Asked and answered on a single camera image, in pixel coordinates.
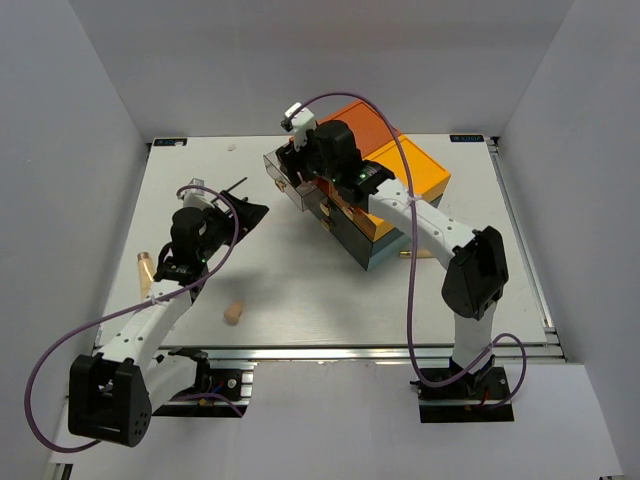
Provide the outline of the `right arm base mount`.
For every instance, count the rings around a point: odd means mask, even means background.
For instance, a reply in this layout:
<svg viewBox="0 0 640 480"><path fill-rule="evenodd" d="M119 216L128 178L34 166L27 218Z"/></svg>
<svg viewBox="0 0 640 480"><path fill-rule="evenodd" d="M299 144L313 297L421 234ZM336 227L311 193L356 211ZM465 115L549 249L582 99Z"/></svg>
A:
<svg viewBox="0 0 640 480"><path fill-rule="evenodd" d="M464 380L432 388L420 380L410 382L418 396L420 422L423 424L508 423L515 417L511 391L503 367L492 367L476 386Z"/></svg>

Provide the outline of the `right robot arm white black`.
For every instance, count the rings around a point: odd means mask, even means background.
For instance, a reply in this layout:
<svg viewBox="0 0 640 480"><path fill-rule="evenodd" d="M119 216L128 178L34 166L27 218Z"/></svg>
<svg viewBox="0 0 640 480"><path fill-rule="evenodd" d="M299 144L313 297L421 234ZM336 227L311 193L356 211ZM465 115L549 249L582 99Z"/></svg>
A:
<svg viewBox="0 0 640 480"><path fill-rule="evenodd" d="M466 399L484 391L484 370L493 363L493 317L509 279L500 232L454 220L417 194L411 173L399 179L364 159L343 121L296 130L275 156L291 186L328 182L347 204L389 222L411 239L414 249L423 247L438 260L446 272L441 295L455 322L452 388Z"/></svg>

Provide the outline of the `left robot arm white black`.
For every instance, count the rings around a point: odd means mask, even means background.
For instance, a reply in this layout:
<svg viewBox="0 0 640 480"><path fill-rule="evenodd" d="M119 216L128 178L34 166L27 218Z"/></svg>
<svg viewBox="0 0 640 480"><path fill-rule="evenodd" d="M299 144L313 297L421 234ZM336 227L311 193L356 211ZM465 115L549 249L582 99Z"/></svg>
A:
<svg viewBox="0 0 640 480"><path fill-rule="evenodd" d="M138 445L153 413L184 393L207 397L216 390L208 355L181 347L158 352L174 324L194 305L210 272L208 262L232 248L267 215L265 205L224 191L226 209L188 193L172 216L170 241L162 249L142 306L93 355L71 365L68 429L78 436L128 447Z"/></svg>

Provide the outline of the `clear drawer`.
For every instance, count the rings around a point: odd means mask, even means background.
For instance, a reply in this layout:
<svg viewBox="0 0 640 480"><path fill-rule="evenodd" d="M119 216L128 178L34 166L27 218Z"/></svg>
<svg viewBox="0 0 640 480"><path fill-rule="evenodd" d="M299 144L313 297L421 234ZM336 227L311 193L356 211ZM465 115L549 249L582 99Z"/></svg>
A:
<svg viewBox="0 0 640 480"><path fill-rule="evenodd" d="M286 194L299 210L310 210L326 199L326 195L316 183L302 182L294 187L284 174L275 150L265 154L263 161L266 173L273 180L276 188Z"/></svg>

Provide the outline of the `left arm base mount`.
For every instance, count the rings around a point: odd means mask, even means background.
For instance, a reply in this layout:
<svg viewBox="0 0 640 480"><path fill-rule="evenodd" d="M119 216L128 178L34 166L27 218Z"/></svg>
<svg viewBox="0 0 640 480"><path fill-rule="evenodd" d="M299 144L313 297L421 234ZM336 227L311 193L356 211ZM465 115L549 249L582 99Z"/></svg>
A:
<svg viewBox="0 0 640 480"><path fill-rule="evenodd" d="M179 347L156 355L144 381L156 417L240 418L248 407L245 375L203 350Z"/></svg>

